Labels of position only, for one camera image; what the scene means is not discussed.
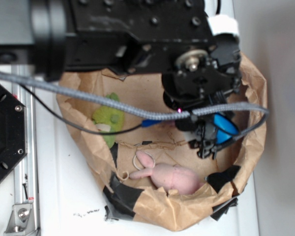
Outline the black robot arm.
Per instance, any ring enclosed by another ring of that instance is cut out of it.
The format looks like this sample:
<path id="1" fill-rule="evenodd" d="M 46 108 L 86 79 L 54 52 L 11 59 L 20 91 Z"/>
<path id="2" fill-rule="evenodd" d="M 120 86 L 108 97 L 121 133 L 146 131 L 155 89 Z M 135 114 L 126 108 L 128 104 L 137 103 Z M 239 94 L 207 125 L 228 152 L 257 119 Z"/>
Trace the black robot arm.
<path id="1" fill-rule="evenodd" d="M 220 7 L 208 16 L 203 0 L 0 0 L 0 64 L 29 64 L 52 88 L 64 72 L 109 69 L 122 76 L 161 74 L 165 104 L 174 115 L 127 105 L 114 108 L 144 119 L 173 120 L 193 134 L 191 148 L 206 158 L 239 138 L 225 104 L 239 90 L 238 26 Z M 34 81 L 0 72 L 0 79 Z"/>

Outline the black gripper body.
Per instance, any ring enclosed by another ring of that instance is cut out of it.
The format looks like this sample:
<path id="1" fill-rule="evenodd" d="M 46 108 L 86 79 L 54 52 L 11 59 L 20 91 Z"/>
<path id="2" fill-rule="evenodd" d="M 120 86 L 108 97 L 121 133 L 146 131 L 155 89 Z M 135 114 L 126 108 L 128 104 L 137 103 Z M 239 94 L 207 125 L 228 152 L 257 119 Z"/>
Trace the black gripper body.
<path id="1" fill-rule="evenodd" d="M 187 52 L 177 59 L 175 72 L 162 75 L 166 106 L 190 112 L 189 117 L 177 119 L 175 126 L 185 133 L 189 147 L 198 149 L 197 155 L 202 159 L 215 156 L 233 143 L 232 139 L 223 144 L 216 143 L 217 128 L 213 118 L 215 114 L 221 114 L 232 121 L 234 113 L 198 115 L 195 110 L 226 104 L 228 97 L 239 91 L 241 83 L 238 40 L 231 34 L 217 35 L 215 40 L 213 51 L 195 49 Z"/>

